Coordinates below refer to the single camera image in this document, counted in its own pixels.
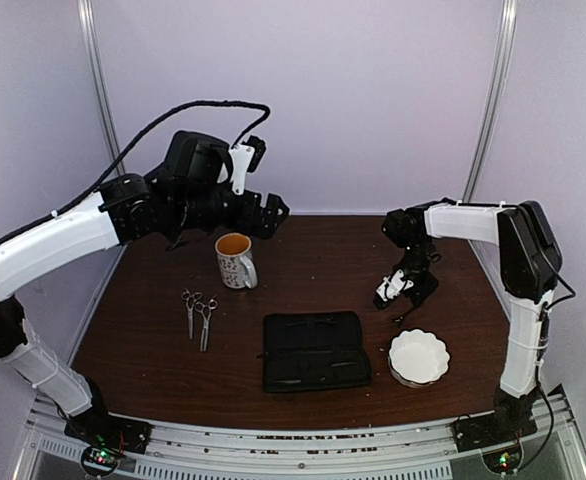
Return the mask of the black zippered tool case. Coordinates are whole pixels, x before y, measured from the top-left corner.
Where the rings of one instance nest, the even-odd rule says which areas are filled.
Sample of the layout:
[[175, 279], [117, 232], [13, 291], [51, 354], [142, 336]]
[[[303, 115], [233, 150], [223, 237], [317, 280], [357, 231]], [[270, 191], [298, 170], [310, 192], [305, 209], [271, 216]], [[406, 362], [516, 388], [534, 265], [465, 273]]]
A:
[[262, 348], [262, 388], [268, 393], [356, 388], [372, 380], [353, 311], [268, 314]]

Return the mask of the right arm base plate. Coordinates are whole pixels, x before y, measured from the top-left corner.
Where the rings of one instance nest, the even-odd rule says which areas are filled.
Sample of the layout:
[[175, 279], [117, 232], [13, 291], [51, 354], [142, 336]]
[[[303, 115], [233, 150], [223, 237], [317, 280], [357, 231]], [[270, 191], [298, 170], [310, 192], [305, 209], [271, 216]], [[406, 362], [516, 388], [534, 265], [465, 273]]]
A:
[[475, 417], [462, 416], [452, 423], [451, 428], [458, 452], [514, 443], [538, 431], [533, 419], [527, 419], [516, 426], [500, 426], [494, 413]]

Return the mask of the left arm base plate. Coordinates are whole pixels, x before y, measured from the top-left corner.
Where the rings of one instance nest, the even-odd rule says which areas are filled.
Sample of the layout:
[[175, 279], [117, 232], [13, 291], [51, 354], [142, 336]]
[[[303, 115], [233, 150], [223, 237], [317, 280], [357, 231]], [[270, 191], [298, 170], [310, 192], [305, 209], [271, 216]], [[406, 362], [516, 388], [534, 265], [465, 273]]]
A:
[[70, 417], [65, 422], [66, 436], [118, 454], [144, 454], [152, 433], [148, 422], [114, 415], [97, 419]]

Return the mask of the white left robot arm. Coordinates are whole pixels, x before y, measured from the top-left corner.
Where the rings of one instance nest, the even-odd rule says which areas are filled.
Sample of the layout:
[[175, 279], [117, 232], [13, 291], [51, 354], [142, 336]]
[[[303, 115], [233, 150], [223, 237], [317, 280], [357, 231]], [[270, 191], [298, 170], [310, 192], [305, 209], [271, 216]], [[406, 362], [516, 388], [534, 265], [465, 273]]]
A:
[[0, 239], [0, 360], [54, 400], [96, 444], [117, 433], [98, 387], [58, 360], [29, 324], [16, 292], [89, 254], [161, 234], [172, 248], [189, 229], [218, 227], [271, 238], [288, 217], [276, 194], [248, 190], [246, 177], [266, 151], [252, 136], [231, 146], [178, 131], [164, 160], [144, 175], [125, 174], [90, 188], [67, 211]]

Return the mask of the black hair clip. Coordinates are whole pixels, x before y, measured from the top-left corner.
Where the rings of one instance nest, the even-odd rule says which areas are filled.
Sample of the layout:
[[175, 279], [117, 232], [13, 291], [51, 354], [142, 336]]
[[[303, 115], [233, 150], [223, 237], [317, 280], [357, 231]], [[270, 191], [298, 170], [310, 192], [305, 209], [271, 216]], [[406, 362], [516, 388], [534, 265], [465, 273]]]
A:
[[400, 327], [401, 325], [403, 325], [405, 323], [405, 321], [407, 320], [407, 318], [415, 311], [417, 310], [417, 307], [413, 306], [411, 308], [409, 308], [407, 311], [403, 312], [402, 314], [400, 314], [397, 318], [392, 320], [392, 323], [398, 327]]

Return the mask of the silver thinning hair scissors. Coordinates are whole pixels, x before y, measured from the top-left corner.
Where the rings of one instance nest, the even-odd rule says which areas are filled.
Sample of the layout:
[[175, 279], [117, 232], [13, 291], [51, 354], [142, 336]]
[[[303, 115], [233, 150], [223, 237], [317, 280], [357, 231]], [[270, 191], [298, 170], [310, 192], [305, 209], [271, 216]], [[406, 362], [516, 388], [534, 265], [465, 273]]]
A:
[[218, 308], [216, 297], [212, 297], [206, 302], [198, 301], [194, 305], [194, 310], [202, 317], [202, 330], [200, 335], [199, 351], [208, 350], [210, 323], [213, 312]]

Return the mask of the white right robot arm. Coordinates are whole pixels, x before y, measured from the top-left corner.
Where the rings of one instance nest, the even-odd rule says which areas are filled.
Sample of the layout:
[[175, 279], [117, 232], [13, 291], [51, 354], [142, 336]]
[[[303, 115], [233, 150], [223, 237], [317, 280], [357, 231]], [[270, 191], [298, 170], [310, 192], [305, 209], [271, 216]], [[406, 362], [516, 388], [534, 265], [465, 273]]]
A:
[[536, 201], [478, 204], [445, 198], [388, 212], [385, 236], [402, 249], [374, 294], [385, 309], [405, 297], [418, 309], [437, 289], [431, 273], [440, 258], [439, 238], [483, 242], [499, 250], [500, 279], [509, 299], [509, 338], [496, 412], [486, 419], [492, 440], [508, 440], [524, 424], [524, 411], [539, 390], [538, 372], [548, 342], [549, 312], [555, 305], [562, 255], [547, 217]]

